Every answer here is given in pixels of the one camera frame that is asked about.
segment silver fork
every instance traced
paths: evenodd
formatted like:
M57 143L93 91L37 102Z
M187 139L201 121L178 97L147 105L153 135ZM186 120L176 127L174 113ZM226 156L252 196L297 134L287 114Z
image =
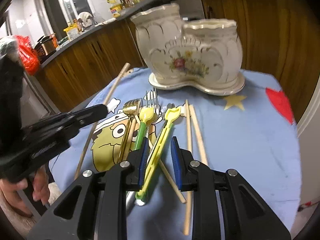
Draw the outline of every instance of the silver fork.
M153 107L153 118L149 121L149 125L147 125L145 137L149 137L149 128L152 122L158 119L160 113L160 106L158 102L158 93L155 88L150 90L150 104L148 100L148 93L146 92L146 107Z

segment vase base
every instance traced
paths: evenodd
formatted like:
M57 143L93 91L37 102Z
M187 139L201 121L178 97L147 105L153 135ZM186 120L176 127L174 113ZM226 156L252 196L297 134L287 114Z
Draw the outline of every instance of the vase base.
M175 90L181 87L191 86L210 95L230 96L238 93L244 87L245 79L241 72L238 73L236 79L237 79L236 82L228 88L216 88L216 89L210 88L209 89L193 81L185 81L185 82L180 82L172 85L161 85L157 81L155 74L151 73L151 75L149 76L149 83L155 88L158 88L161 90Z

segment red heart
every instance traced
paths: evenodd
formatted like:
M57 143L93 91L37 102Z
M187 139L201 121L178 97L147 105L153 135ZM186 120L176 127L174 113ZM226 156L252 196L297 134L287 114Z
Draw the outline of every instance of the red heart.
M287 119L290 124L293 124L293 113L291 105L285 93L282 90L275 91L271 88L266 88L266 94L279 114Z

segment blue tablecloth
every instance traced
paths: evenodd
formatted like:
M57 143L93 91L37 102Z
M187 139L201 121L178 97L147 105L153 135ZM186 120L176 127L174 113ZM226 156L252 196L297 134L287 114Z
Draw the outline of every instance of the blue tablecloth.
M143 98L145 91L152 89L148 83L150 73L149 69L134 69L121 80L110 104L112 112L99 123L82 171L91 169L96 172L96 167L108 166L94 154L100 150L101 158L101 149L105 147L106 159L110 159L112 151L119 149L127 122L121 113L122 106L130 99ZM244 110L237 106L225 110L227 101L224 98L205 94L193 87L158 90L159 103L161 106L168 103L179 106L188 99L196 110L209 167L223 172L230 168L238 170L290 230L300 202L301 186L296 125L279 114L266 95L267 87L281 90L273 76L251 71L242 73L246 83L237 95L247 97L241 101ZM89 106L102 103L112 83ZM156 124L157 135L162 124ZM50 161L50 170L62 191L73 181L90 129L91 126L82 128L71 139L71 147ZM192 133L193 156L200 160L194 130ZM180 117L175 122L172 135L177 136L181 148L187 148L185 118ZM164 149L162 161L174 178L169 143ZM182 234L185 205L179 201L159 169L152 185L154 190L149 203L143 207L135 206L127 218L128 239L191 239L191 235Z

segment human hand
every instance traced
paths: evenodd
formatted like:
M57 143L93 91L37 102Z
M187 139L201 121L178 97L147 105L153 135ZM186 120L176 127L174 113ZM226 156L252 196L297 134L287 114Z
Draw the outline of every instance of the human hand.
M44 166L37 170L32 185L34 189L32 194L33 200L41 200L43 205L47 203L50 197L50 190L48 187L48 175L45 172ZM23 216L31 216L32 213L18 195L17 190L22 190L27 187L28 182L26 179L23 179L16 184L12 184L6 179L0 179L0 188L7 202L18 214Z

